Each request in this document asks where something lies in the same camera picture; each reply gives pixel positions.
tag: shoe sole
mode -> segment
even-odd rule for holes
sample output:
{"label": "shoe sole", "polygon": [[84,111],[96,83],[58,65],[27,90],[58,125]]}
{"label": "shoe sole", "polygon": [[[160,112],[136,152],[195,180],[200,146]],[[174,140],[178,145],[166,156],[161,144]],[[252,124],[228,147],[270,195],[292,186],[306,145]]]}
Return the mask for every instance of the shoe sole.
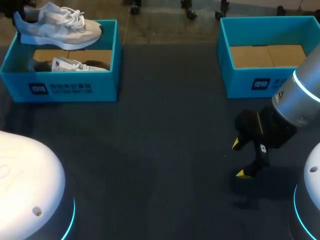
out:
{"label": "shoe sole", "polygon": [[97,40],[91,40],[87,42],[82,42],[78,44],[70,44],[70,43],[63,43],[48,37],[40,37],[40,36],[29,36],[25,34],[21,34],[20,36],[20,42],[22,44],[28,44],[28,45],[55,45],[58,46],[59,48],[67,51],[72,51],[72,50],[79,50],[83,49],[85,47],[90,46],[91,44],[94,44]]}

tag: white sneaker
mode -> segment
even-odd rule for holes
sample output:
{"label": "white sneaker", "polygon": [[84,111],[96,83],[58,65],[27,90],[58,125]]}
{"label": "white sneaker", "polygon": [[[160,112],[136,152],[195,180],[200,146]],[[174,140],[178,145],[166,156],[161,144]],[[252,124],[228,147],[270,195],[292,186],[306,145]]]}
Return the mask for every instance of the white sneaker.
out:
{"label": "white sneaker", "polygon": [[28,22],[18,12],[13,14],[22,44],[51,44],[64,50],[77,50],[93,44],[102,34],[101,25],[85,19],[83,12],[51,2],[36,9],[25,7],[24,12]]}
{"label": "white sneaker", "polygon": [[82,64],[77,60],[61,57],[54,57],[53,61],[36,61],[31,59],[28,64],[29,73],[35,72],[88,72],[88,71],[109,71],[102,67]]}

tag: blue shoe box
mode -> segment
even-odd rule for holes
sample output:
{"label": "blue shoe box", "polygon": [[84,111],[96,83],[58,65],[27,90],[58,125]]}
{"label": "blue shoe box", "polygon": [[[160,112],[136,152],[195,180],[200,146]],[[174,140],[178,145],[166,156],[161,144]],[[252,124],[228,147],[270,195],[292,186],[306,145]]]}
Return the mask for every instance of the blue shoe box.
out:
{"label": "blue shoe box", "polygon": [[85,49],[112,50],[110,71],[28,72],[28,62],[35,50],[58,48],[21,44],[16,34],[0,69],[13,100],[17,103],[117,101],[122,51],[118,22],[97,22],[102,25],[102,35]]}
{"label": "blue shoe box", "polygon": [[230,47],[301,45],[308,56],[319,43],[320,25],[313,16],[222,18],[216,52],[227,97],[272,97],[297,68],[236,68]]}

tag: screw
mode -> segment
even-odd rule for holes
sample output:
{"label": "screw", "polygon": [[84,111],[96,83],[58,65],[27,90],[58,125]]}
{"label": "screw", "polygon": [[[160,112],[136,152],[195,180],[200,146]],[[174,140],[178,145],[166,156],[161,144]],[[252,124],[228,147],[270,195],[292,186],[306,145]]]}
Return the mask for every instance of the screw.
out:
{"label": "screw", "polygon": [[281,91],[277,94],[277,97],[280,99],[284,96],[284,91]]}

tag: shoelace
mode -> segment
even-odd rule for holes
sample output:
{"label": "shoelace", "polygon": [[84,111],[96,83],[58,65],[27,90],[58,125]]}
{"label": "shoelace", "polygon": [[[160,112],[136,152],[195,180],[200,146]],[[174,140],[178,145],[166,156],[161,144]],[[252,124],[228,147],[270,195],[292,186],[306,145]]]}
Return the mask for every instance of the shoelace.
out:
{"label": "shoelace", "polygon": [[82,67],[82,71],[89,71],[90,67],[86,64],[82,64],[81,62],[74,60],[75,62],[77,62],[77,64],[74,66],[73,70],[78,69],[79,67]]}
{"label": "shoelace", "polygon": [[85,17],[83,14],[85,12],[80,12],[79,10],[73,10],[69,7],[61,7],[61,10],[65,12],[63,15],[64,18],[66,18],[65,21],[57,23],[58,25],[65,25],[67,27],[70,27],[72,29],[76,30],[83,30],[85,26]]}

